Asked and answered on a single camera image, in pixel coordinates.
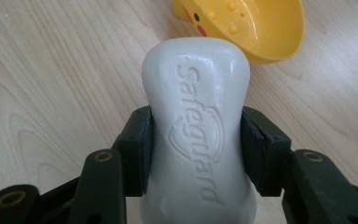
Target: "black eye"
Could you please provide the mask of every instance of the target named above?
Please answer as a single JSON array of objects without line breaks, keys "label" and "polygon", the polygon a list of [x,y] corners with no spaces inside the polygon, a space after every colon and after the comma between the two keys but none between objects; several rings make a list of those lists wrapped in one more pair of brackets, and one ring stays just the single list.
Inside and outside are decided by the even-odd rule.
[{"label": "black eye", "polygon": [[194,13],[194,19],[196,19],[196,21],[200,21],[200,17],[197,13]]}]

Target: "wooden table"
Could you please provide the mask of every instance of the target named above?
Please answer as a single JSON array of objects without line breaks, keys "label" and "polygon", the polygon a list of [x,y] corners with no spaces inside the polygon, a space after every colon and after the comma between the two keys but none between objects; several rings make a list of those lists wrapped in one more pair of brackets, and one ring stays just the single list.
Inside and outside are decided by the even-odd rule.
[{"label": "wooden table", "polygon": [[[358,185],[358,1],[305,0],[291,59],[252,65],[245,104],[330,157]],[[0,189],[41,193],[81,172],[147,105],[141,65],[161,41],[199,35],[169,0],[0,0]],[[280,198],[258,198],[255,223],[285,223]],[[129,223],[142,223],[128,199]]]}]

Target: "wooden surface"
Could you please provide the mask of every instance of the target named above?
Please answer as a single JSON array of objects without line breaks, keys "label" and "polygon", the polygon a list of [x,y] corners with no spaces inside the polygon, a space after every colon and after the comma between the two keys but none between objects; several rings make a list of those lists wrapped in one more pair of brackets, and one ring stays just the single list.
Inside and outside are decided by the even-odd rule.
[{"label": "wooden surface", "polygon": [[[80,174],[147,105],[145,54],[198,33],[169,0],[0,0],[0,189],[41,193]],[[253,65],[245,104],[330,157],[358,185],[358,1],[305,0],[306,33],[291,59]],[[141,223],[128,199],[129,223]],[[258,198],[255,223],[284,223],[281,199]]]}]

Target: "yellow duck-shaped container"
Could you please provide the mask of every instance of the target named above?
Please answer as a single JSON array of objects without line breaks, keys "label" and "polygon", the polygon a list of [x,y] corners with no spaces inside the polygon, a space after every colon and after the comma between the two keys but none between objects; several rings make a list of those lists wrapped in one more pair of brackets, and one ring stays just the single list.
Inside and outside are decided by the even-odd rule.
[{"label": "yellow duck-shaped container", "polygon": [[290,58],[304,35],[301,0],[172,0],[172,11],[202,35],[237,45],[250,63]]}]

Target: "soap bar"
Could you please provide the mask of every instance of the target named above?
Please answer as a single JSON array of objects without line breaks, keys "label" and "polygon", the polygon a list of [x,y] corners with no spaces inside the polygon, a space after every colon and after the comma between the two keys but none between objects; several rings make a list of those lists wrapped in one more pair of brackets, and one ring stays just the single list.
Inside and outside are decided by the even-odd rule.
[{"label": "soap bar", "polygon": [[148,52],[142,79],[154,122],[144,224],[253,223],[241,159],[250,79],[243,53],[216,38],[168,40]]}]

